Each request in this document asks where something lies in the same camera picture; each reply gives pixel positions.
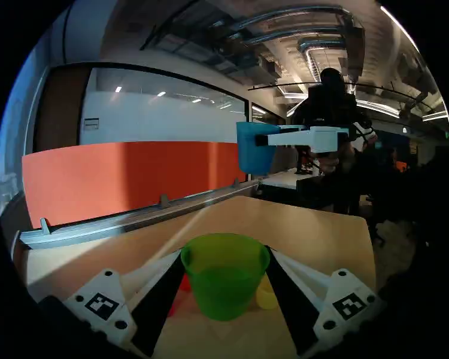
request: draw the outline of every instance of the ceiling duct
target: ceiling duct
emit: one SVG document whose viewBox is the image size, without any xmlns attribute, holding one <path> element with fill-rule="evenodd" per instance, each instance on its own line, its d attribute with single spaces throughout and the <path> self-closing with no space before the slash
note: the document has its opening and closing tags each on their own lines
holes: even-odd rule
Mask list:
<svg viewBox="0 0 449 359">
<path fill-rule="evenodd" d="M 301 52 L 306 60 L 306 64 L 310 69 L 314 81 L 321 82 L 319 76 L 319 68 L 314 60 L 311 52 L 314 50 L 322 50 L 325 48 L 333 48 L 339 50 L 346 50 L 344 39 L 301 39 L 298 41 L 298 51 Z"/>
<path fill-rule="evenodd" d="M 284 39 L 293 36 L 307 36 L 307 35 L 320 35 L 320 34 L 343 34 L 344 28 L 342 26 L 301 26 L 294 29 L 286 29 L 281 31 L 270 32 L 251 39 L 243 41 L 245 45 L 256 45 L 265 41 L 271 41 L 276 39 Z"/>
<path fill-rule="evenodd" d="M 287 16 L 296 16 L 296 15 L 304 15 L 311 13 L 330 13 L 336 14 L 339 16 L 343 16 L 347 19 L 352 19 L 353 15 L 343 9 L 339 5 L 306 5 L 306 6 L 293 6 L 287 8 L 275 9 L 272 11 L 268 11 L 266 13 L 257 14 L 253 17 L 249 17 L 240 22 L 231 24 L 228 26 L 229 29 L 233 31 L 239 31 L 244 28 L 247 28 L 250 25 L 260 23 L 263 21 L 273 20 L 277 18 L 287 17 Z"/>
</svg>

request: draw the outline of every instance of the white wall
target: white wall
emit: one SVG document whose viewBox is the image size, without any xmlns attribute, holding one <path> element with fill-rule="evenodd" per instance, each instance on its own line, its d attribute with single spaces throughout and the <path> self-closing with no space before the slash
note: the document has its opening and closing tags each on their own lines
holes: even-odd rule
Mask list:
<svg viewBox="0 0 449 359">
<path fill-rule="evenodd" d="M 261 107 L 286 118 L 286 110 L 274 103 L 273 89 L 248 91 L 250 86 L 243 86 L 239 82 L 219 73 L 218 71 L 162 50 L 144 50 L 110 47 L 102 49 L 102 61 L 130 63 L 133 65 L 149 66 L 161 70 L 174 72 L 204 81 L 223 90 L 230 91 Z"/>
<path fill-rule="evenodd" d="M 98 130 L 84 130 L 85 118 L 99 118 Z M 199 102 L 193 104 L 139 93 L 90 92 L 83 106 L 80 144 L 131 141 L 236 143 L 238 121 L 246 121 L 246 118 Z"/>
<path fill-rule="evenodd" d="M 110 19 L 117 11 L 118 0 L 76 0 L 71 5 L 65 33 L 67 63 L 98 61 L 102 40 Z M 65 10 L 53 23 L 51 34 L 52 62 L 63 64 L 62 37 Z"/>
</svg>

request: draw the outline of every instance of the screw hole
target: screw hole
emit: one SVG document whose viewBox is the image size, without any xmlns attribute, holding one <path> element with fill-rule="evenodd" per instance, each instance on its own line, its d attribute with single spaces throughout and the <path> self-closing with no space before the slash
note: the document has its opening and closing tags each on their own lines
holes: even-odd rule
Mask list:
<svg viewBox="0 0 449 359">
<path fill-rule="evenodd" d="M 125 329 L 128 326 L 128 324 L 126 324 L 126 321 L 124 320 L 117 320 L 115 322 L 115 327 L 117 327 L 118 329 Z"/>
<path fill-rule="evenodd" d="M 326 330 L 330 330 L 336 327 L 336 322 L 334 320 L 327 320 L 323 324 L 323 328 Z"/>
</svg>

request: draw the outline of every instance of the ceiling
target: ceiling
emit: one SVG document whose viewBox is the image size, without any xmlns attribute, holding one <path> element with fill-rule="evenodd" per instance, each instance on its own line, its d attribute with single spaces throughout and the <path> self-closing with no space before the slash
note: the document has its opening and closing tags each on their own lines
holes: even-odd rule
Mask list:
<svg viewBox="0 0 449 359">
<path fill-rule="evenodd" d="M 110 26 L 107 29 L 106 39 L 102 48 L 132 47 L 139 51 L 145 40 L 151 34 L 153 28 L 159 29 L 168 19 L 174 19 L 175 24 L 184 26 L 184 33 L 189 29 L 199 29 L 200 24 L 209 24 L 218 19 L 241 20 L 257 13 L 273 10 L 277 7 L 288 7 L 291 5 L 316 4 L 313 0 L 282 0 L 277 4 L 272 0 L 200 0 L 191 7 L 184 10 L 183 6 L 189 0 L 176 0 L 162 2 L 159 0 L 121 0 L 120 9 Z M 363 101 L 371 101 L 384 104 L 401 110 L 404 105 L 411 101 L 411 98 L 399 95 L 403 93 L 415 98 L 422 90 L 427 90 L 429 94 L 424 98 L 422 104 L 417 104 L 411 113 L 415 118 L 422 117 L 434 109 L 440 111 L 444 109 L 441 95 L 435 85 L 424 59 L 414 48 L 408 37 L 393 23 L 390 17 L 385 14 L 380 6 L 373 0 L 340 0 L 340 1 L 319 1 L 319 4 L 340 5 L 350 11 L 357 19 L 360 26 L 365 30 L 365 56 L 362 75 L 358 84 L 383 87 L 386 90 L 372 87 L 357 86 L 356 98 Z M 168 23 L 163 27 L 166 30 L 174 23 Z M 338 24 L 335 15 L 326 13 L 302 14 L 297 16 L 281 17 L 274 20 L 260 22 L 246 28 L 252 35 L 259 35 L 289 27 L 303 25 L 335 25 Z M 192 37 L 192 34 L 184 34 L 183 37 Z M 281 70 L 281 78 L 278 84 L 311 82 L 313 76 L 308 69 L 303 56 L 297 50 L 299 36 L 285 39 L 267 41 L 255 46 L 255 53 L 263 56 L 267 60 L 273 61 Z M 193 47 L 193 51 L 198 52 L 198 47 Z M 346 58 L 347 53 L 343 50 L 315 50 L 314 59 L 321 71 L 327 67 L 333 67 L 341 71 L 339 58 Z M 415 69 L 422 69 L 420 83 L 415 79 Z M 283 86 L 285 92 L 306 93 L 307 85 Z M 283 104 L 287 109 L 291 109 L 299 99 L 284 99 L 279 91 L 275 94 L 276 103 Z M 417 121 L 413 116 L 409 120 L 397 119 L 397 123 L 410 121 L 413 126 L 421 132 L 429 130 L 448 130 L 447 119 L 422 122 Z"/>
</svg>

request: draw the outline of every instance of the desk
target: desk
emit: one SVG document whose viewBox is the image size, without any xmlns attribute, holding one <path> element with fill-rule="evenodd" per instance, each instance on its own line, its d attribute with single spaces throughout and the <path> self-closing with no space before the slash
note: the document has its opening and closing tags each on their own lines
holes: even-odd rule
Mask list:
<svg viewBox="0 0 449 359">
<path fill-rule="evenodd" d="M 375 288 L 374 255 L 364 219 L 243 196 L 120 236 L 30 250 L 26 283 L 35 300 L 48 294 L 63 300 L 103 268 L 124 275 L 196 236 L 218 232 L 250 236 L 326 274 L 347 268 Z M 279 308 L 250 308 L 235 321 L 215 322 L 197 313 L 192 302 L 192 296 L 184 298 L 182 308 L 191 310 L 166 321 L 153 358 L 178 353 L 180 358 L 296 357 Z"/>
<path fill-rule="evenodd" d="M 305 178 L 314 177 L 313 175 L 296 175 L 296 168 L 291 168 L 286 172 L 280 172 L 271 175 L 261 181 L 264 185 L 271 185 L 273 187 L 296 189 L 296 181 L 304 180 Z"/>
</svg>

